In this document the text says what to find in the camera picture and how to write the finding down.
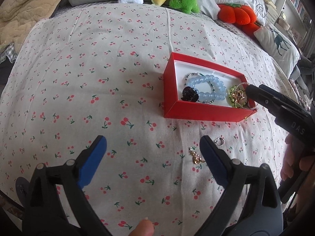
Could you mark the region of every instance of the jewelry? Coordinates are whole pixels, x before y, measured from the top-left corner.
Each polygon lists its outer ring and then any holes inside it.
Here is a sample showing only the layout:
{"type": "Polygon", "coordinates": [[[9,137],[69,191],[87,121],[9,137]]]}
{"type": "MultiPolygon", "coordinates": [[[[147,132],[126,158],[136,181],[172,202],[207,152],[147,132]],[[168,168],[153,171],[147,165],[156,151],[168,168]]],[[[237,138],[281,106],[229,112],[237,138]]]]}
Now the jewelry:
{"type": "Polygon", "coordinates": [[[199,154],[197,154],[196,151],[194,151],[194,149],[192,147],[189,148],[189,153],[190,155],[193,156],[193,162],[194,164],[199,164],[200,162],[204,163],[206,162],[205,160],[202,160],[201,157],[199,156],[199,154]]]}
{"type": "Polygon", "coordinates": [[[253,108],[245,108],[247,105],[247,99],[244,97],[244,90],[240,89],[241,85],[250,85],[248,82],[242,82],[239,85],[234,85],[229,91],[229,98],[231,100],[232,106],[235,108],[244,108],[249,110],[255,110],[258,107],[258,104],[253,108]]]}
{"type": "Polygon", "coordinates": [[[223,146],[223,145],[225,144],[224,138],[223,138],[223,137],[218,137],[218,138],[215,140],[215,144],[218,145],[218,146],[223,146]]]}
{"type": "Polygon", "coordinates": [[[224,83],[219,80],[218,77],[214,77],[213,75],[203,75],[201,73],[191,73],[185,77],[185,89],[183,90],[182,100],[191,101],[191,102],[200,102],[203,104],[211,104],[215,100],[224,100],[227,96],[226,87],[224,83]],[[189,78],[192,75],[198,75],[195,78],[189,78]],[[195,88],[195,85],[201,82],[208,82],[212,87],[212,92],[199,92],[195,88]],[[218,85],[218,91],[216,92],[213,84],[218,85]]]}

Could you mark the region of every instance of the white bedsheet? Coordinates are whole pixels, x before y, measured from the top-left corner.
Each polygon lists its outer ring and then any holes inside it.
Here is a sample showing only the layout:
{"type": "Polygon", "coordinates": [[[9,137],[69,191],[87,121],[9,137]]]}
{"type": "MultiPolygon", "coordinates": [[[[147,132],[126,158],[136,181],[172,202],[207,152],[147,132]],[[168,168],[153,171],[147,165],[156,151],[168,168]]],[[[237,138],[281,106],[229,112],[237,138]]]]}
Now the white bedsheet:
{"type": "MultiPolygon", "coordinates": [[[[203,135],[223,136],[231,158],[269,164],[279,183],[286,132],[263,107],[240,123],[163,117],[172,51],[230,67],[295,99],[268,54],[211,20],[151,5],[74,8],[32,29],[4,89],[0,189],[18,201],[17,177],[30,180],[40,162],[76,158],[97,135],[107,138],[108,154],[84,191],[113,235],[128,235],[144,217],[158,236],[198,230],[223,191],[188,154],[189,147],[199,152],[203,135]]],[[[244,190],[231,223],[245,197],[244,190]]],[[[67,204],[65,211],[75,223],[67,204]]]]}

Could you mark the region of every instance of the finger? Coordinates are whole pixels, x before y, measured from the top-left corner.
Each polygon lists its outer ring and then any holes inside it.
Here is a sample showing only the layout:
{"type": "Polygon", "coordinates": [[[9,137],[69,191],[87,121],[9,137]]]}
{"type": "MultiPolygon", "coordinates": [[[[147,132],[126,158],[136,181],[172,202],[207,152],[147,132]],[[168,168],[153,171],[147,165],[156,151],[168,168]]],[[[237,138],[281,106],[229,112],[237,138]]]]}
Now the finger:
{"type": "Polygon", "coordinates": [[[286,161],[289,164],[289,166],[292,166],[294,163],[294,159],[295,157],[294,152],[292,150],[292,145],[289,144],[284,154],[283,163],[286,161]]]}
{"type": "Polygon", "coordinates": [[[282,173],[287,175],[289,178],[293,177],[294,171],[293,168],[287,162],[283,162],[282,173]]]}
{"type": "Polygon", "coordinates": [[[304,157],[300,161],[300,169],[303,171],[308,171],[314,162],[315,156],[304,157]]]}
{"type": "Polygon", "coordinates": [[[283,181],[286,181],[288,179],[288,176],[282,170],[280,171],[280,176],[283,181]]]}
{"type": "Polygon", "coordinates": [[[293,135],[292,134],[288,134],[287,137],[285,138],[285,143],[288,144],[292,144],[293,142],[293,135]]]}
{"type": "Polygon", "coordinates": [[[148,219],[141,220],[129,236],[153,236],[154,225],[148,219]]]}

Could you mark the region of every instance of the open box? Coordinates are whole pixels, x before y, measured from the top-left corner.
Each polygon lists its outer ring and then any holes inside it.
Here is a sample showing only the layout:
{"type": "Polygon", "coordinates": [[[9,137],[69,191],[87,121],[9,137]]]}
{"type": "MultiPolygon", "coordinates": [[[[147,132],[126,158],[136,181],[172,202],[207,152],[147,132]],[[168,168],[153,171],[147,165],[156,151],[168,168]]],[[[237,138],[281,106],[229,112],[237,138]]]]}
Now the open box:
{"type": "MultiPolygon", "coordinates": [[[[243,74],[227,67],[192,56],[171,53],[163,74],[165,118],[239,122],[257,112],[256,109],[232,107],[227,101],[228,96],[226,100],[215,100],[212,104],[182,101],[182,91],[185,88],[184,79],[191,73],[217,76],[224,82],[227,89],[242,82],[247,82],[243,74]]],[[[202,92],[211,92],[207,82],[198,84],[196,88],[202,92]]],[[[250,108],[255,107],[255,102],[251,99],[248,100],[248,104],[250,108]]]]}

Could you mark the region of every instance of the deer print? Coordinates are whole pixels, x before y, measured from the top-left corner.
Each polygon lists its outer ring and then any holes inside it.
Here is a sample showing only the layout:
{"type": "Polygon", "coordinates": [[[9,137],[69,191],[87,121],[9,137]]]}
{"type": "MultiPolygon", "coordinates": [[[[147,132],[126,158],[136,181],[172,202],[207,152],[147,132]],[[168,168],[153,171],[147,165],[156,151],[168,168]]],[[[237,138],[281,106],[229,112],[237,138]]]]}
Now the deer print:
{"type": "Polygon", "coordinates": [[[288,43],[285,39],[283,39],[282,36],[281,36],[276,30],[274,30],[274,29],[272,29],[272,28],[269,28],[269,30],[270,30],[271,32],[274,32],[274,33],[277,34],[277,36],[275,37],[275,44],[277,45],[277,50],[278,50],[279,55],[282,56],[282,54],[280,54],[280,52],[279,52],[279,47],[280,47],[281,49],[285,50],[285,51],[287,51],[287,49],[283,48],[283,47],[281,46],[281,43],[284,42],[284,44],[286,45],[286,47],[287,47],[288,49],[289,49],[289,47],[287,46],[287,44],[289,44],[289,43],[288,43]]]}

